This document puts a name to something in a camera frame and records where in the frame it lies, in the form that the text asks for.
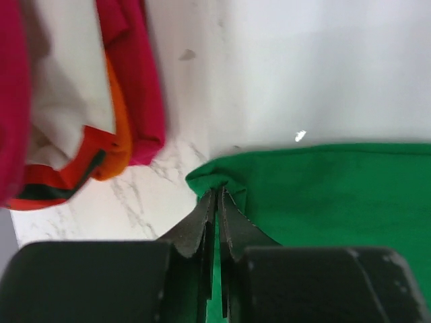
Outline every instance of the green fabric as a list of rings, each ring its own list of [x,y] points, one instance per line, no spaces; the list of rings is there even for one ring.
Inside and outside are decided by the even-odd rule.
[[[361,143],[242,153],[201,166],[187,182],[198,196],[226,185],[241,211],[286,246],[396,249],[430,304],[431,145]],[[220,266],[214,281],[210,323],[222,321]]]

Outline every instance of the red cloth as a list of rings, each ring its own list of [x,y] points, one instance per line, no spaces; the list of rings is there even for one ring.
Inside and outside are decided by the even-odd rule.
[[[22,187],[30,134],[30,64],[18,6],[0,4],[0,207]]]
[[[130,165],[149,165],[165,144],[164,105],[141,0],[97,0],[103,43],[129,112]]]

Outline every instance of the pile of clothes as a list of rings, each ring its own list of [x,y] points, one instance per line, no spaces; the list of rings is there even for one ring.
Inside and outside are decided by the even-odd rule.
[[[144,2],[0,6],[0,206],[58,205],[149,165],[166,129]]]

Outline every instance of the gray floor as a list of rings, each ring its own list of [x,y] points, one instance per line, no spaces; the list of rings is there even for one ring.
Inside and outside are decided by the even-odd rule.
[[[18,251],[10,212],[0,209],[0,277],[9,259]]]

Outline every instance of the black stripe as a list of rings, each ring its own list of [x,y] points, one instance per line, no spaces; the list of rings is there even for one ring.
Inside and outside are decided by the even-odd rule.
[[[91,176],[92,172],[103,162],[105,156],[106,152],[99,150],[99,152],[91,160],[87,170],[77,185],[71,190],[55,188],[46,184],[26,184],[24,190],[16,197],[16,199],[36,201],[48,201],[55,199],[69,200],[87,182],[87,179]]]

